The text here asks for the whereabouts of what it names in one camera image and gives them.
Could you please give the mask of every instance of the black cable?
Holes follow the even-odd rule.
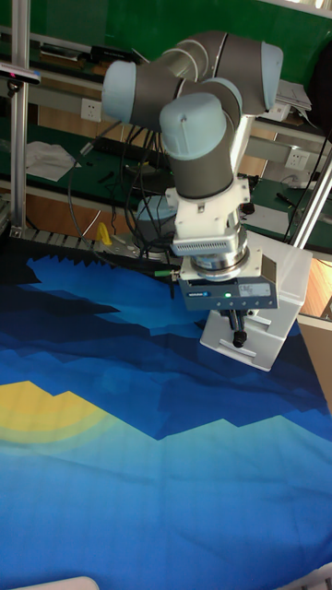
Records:
[[[318,262],[320,262],[321,265],[327,266],[327,268],[332,268],[332,265],[329,265],[327,262],[324,262],[324,260],[320,260],[319,258],[317,258]]]
[[[149,137],[150,133],[147,133],[147,136],[144,140],[144,146],[143,148],[145,148],[145,152],[142,156],[142,159],[140,161],[137,173],[134,177],[134,180],[131,183],[130,189],[127,193],[126,199],[125,199],[125,203],[124,203],[124,216],[125,216],[125,220],[127,223],[128,228],[130,229],[130,231],[132,232],[132,234],[136,237],[137,240],[141,240],[143,242],[143,244],[146,244],[146,240],[144,239],[144,236],[142,235],[142,232],[139,230],[139,228],[136,225],[136,219],[135,219],[135,215],[133,210],[130,207],[130,197],[131,194],[133,192],[133,188],[134,185],[138,179],[138,176],[141,172],[141,167],[144,166],[144,163],[147,161],[148,159],[148,155],[151,151],[151,146],[152,146],[152,141],[153,141],[153,136]],[[128,212],[131,214],[132,216],[132,220],[130,220],[129,216],[128,216]]]
[[[39,231],[39,229],[37,228],[37,226],[34,223],[32,223],[31,219],[29,219],[28,215],[26,215],[26,220],[29,223],[29,225],[31,225],[31,227],[32,227],[33,230]]]
[[[95,137],[95,139],[92,139],[92,141],[90,141],[85,147],[83,147],[79,156],[74,161],[73,168],[69,172],[69,181],[68,181],[67,197],[68,197],[69,211],[70,211],[71,218],[73,219],[74,225],[76,227],[77,233],[78,233],[80,239],[87,246],[88,250],[90,250],[97,258],[99,258],[102,262],[106,263],[107,265],[111,264],[110,260],[108,258],[106,258],[105,256],[102,256],[102,254],[96,252],[96,250],[94,250],[94,248],[89,243],[89,241],[85,238],[80,227],[78,226],[77,219],[76,219],[75,213],[74,213],[74,208],[73,208],[73,202],[72,202],[72,196],[71,196],[71,185],[73,182],[74,170],[75,170],[76,166],[78,165],[79,161],[81,160],[81,158],[83,158],[86,154],[88,154],[93,149],[93,146],[98,139],[105,136],[107,133],[109,133],[109,131],[112,131],[113,129],[115,129],[115,127],[117,127],[120,123],[121,123],[121,121],[117,121],[116,123],[110,125],[109,127],[107,127],[107,129],[105,129],[105,131],[100,133],[97,137]]]
[[[290,229],[291,229],[292,222],[294,221],[294,219],[295,219],[295,216],[296,216],[296,213],[297,213],[297,212],[298,212],[298,210],[299,210],[300,204],[301,204],[301,202],[303,201],[303,199],[304,199],[304,197],[305,197],[305,195],[306,195],[306,193],[307,193],[307,191],[308,191],[308,189],[309,189],[310,183],[313,181],[314,175],[315,175],[315,173],[316,173],[316,170],[317,170],[317,168],[318,168],[319,162],[320,162],[320,160],[321,160],[321,158],[322,158],[322,156],[323,156],[323,152],[324,152],[324,150],[325,150],[325,148],[326,148],[326,143],[327,143],[328,139],[330,138],[330,136],[331,136],[331,133],[332,133],[332,128],[331,128],[331,130],[330,130],[329,134],[328,134],[328,135],[326,136],[326,138],[325,138],[325,141],[324,141],[324,143],[323,143],[322,149],[321,149],[321,150],[320,150],[320,152],[319,152],[319,156],[318,156],[317,162],[316,162],[316,164],[315,164],[315,166],[314,166],[314,170],[313,170],[313,172],[312,172],[312,174],[311,174],[311,176],[310,176],[310,179],[309,179],[309,181],[308,181],[308,184],[306,185],[306,187],[305,187],[305,189],[304,189],[304,191],[303,191],[303,193],[302,193],[302,195],[301,195],[301,197],[300,197],[300,200],[299,200],[299,202],[298,202],[297,206],[294,208],[294,210],[293,210],[293,212],[292,212],[292,215],[291,215],[291,217],[290,217],[290,223],[289,223],[289,226],[288,226],[288,228],[286,229],[286,233],[285,233],[285,235],[284,235],[284,237],[283,237],[283,240],[282,240],[283,242],[286,242],[286,241],[287,241],[287,236],[288,236],[288,233],[289,233],[289,231],[290,231]]]
[[[72,167],[71,171],[69,172],[68,192],[67,192],[67,198],[68,198],[68,205],[69,205],[70,215],[71,215],[71,218],[73,219],[73,222],[74,222],[74,225],[76,227],[78,236],[80,237],[81,241],[83,241],[85,243],[85,245],[87,246],[88,250],[90,252],[92,252],[94,254],[94,256],[96,256],[96,258],[98,258],[103,263],[105,263],[105,264],[107,264],[109,266],[118,266],[119,264],[116,261],[113,262],[112,260],[110,260],[106,256],[103,256],[102,254],[96,252],[93,249],[92,245],[89,243],[89,241],[85,238],[85,236],[83,235],[80,227],[78,226],[77,219],[76,219],[76,216],[75,216],[75,213],[74,213],[74,208],[73,208],[72,195],[71,195],[71,185],[72,185],[72,182],[73,182],[74,170],[77,167],[77,165],[78,165],[79,161],[81,160],[81,158],[83,158],[84,156],[86,156],[93,149],[93,146],[94,146],[94,144],[96,143],[96,141],[98,139],[100,139],[101,137],[105,136],[107,133],[109,133],[109,131],[112,131],[119,124],[120,124],[120,121],[117,121],[115,124],[110,125],[107,129],[105,129],[105,131],[103,131],[102,133],[100,133],[98,136],[95,137],[95,139],[93,139],[91,142],[89,142],[86,146],[83,147],[83,149],[81,150],[79,156],[74,161],[74,164],[73,164],[73,167]],[[144,155],[144,158],[141,161],[141,165],[143,165],[144,161],[148,157],[148,154],[150,152],[150,145],[151,145],[151,142],[149,141],[148,142],[148,145],[147,145],[146,153]],[[128,193],[127,200],[130,198],[131,191]],[[139,272],[144,272],[145,274],[147,274],[147,275],[149,275],[151,277],[154,277],[154,270],[155,269],[152,269],[150,267],[142,268],[142,266],[141,266],[141,267],[136,268],[136,270],[138,270]]]

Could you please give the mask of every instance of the cable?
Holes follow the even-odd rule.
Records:
[[[302,193],[302,196],[300,197],[300,200],[299,200],[299,202],[298,202],[297,206],[294,208],[294,210],[293,210],[293,212],[292,212],[292,215],[291,215],[291,217],[290,217],[290,223],[289,223],[289,226],[288,226],[288,228],[286,229],[286,233],[285,233],[285,235],[284,235],[284,237],[283,237],[283,240],[282,240],[283,242],[286,242],[286,241],[287,241],[287,236],[288,236],[288,233],[289,233],[289,231],[290,231],[290,229],[291,229],[292,222],[294,221],[294,219],[295,219],[295,216],[296,216],[296,213],[297,213],[297,212],[298,212],[298,210],[299,210],[300,204],[301,204],[301,202],[303,201],[303,199],[304,199],[304,197],[305,197],[305,195],[306,195],[306,193],[307,193],[307,191],[308,191],[308,189],[309,189],[310,183],[312,182],[312,180],[313,180],[313,178],[314,178],[314,175],[315,175],[315,173],[316,173],[316,170],[317,170],[317,168],[318,168],[319,162],[320,162],[320,160],[321,160],[321,158],[322,158],[322,156],[323,156],[323,152],[324,152],[324,150],[325,150],[325,148],[326,148],[326,143],[327,143],[328,139],[330,138],[330,136],[331,136],[331,133],[332,133],[332,128],[331,128],[331,130],[330,130],[329,134],[328,134],[328,135],[326,136],[326,138],[325,138],[324,144],[323,144],[323,146],[322,146],[322,149],[321,149],[321,150],[320,150],[320,152],[319,152],[319,156],[318,156],[318,158],[317,158],[317,162],[316,162],[316,164],[315,164],[315,166],[314,166],[314,170],[313,170],[313,172],[312,172],[312,174],[311,174],[311,176],[310,176],[310,179],[309,179],[309,181],[308,181],[308,184],[306,185],[306,187],[305,187],[305,189],[304,189],[304,191],[303,191],[303,193]]]
[[[87,154],[89,154],[89,152],[93,149],[93,146],[96,143],[97,139],[100,139],[101,137],[105,136],[107,133],[109,133],[109,131],[112,131],[113,129],[115,129],[115,127],[117,127],[119,124],[121,124],[121,121],[116,121],[116,123],[114,123],[114,124],[110,125],[109,127],[107,127],[102,133],[100,133],[97,137],[95,137],[95,139],[93,139],[92,141],[88,142],[87,145],[84,146],[81,149],[79,156],[74,161],[73,167],[72,167],[71,171],[69,172],[69,181],[68,181],[68,194],[67,194],[67,197],[68,197],[69,211],[70,211],[71,218],[73,219],[74,225],[76,227],[77,233],[78,233],[80,239],[87,246],[88,250],[90,252],[92,252],[97,258],[99,258],[103,263],[106,263],[107,265],[110,265],[111,264],[110,263],[110,260],[108,258],[106,258],[105,256],[102,256],[102,254],[100,254],[99,252],[96,252],[96,250],[94,250],[94,248],[88,242],[88,240],[85,238],[85,236],[83,235],[80,227],[78,226],[77,219],[75,217],[75,213],[74,213],[74,209],[73,209],[73,202],[72,202],[72,195],[71,195],[71,185],[72,185],[72,182],[73,182],[74,170],[75,170],[76,166],[78,165],[79,160],[81,158],[83,158],[84,156],[86,156]]]
[[[88,233],[88,231],[92,228],[94,222],[97,221],[97,219],[98,219],[98,217],[99,217],[100,214],[101,214],[101,211],[98,211],[97,215],[94,217],[94,219],[88,225],[88,227],[83,231],[83,233],[82,233],[83,236],[85,236],[86,233]]]
[[[29,223],[29,225],[31,225],[31,227],[32,227],[33,230],[39,231],[39,229],[37,228],[37,226],[34,223],[32,223],[31,219],[29,219],[28,215],[26,215],[26,220]]]
[[[317,258],[318,262],[320,262],[321,265],[327,266],[327,268],[332,268],[332,265],[329,265],[327,262],[324,262],[324,260],[320,260],[319,258]]]

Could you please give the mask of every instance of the metal frame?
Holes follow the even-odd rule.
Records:
[[[326,158],[324,168],[316,182],[310,201],[303,212],[300,223],[290,239],[290,244],[297,248],[304,248],[323,209],[325,201],[332,187],[332,148]]]
[[[30,0],[12,0],[12,63],[26,69],[30,63]],[[26,147],[29,85],[23,83],[11,101],[11,220],[12,235],[26,225]]]

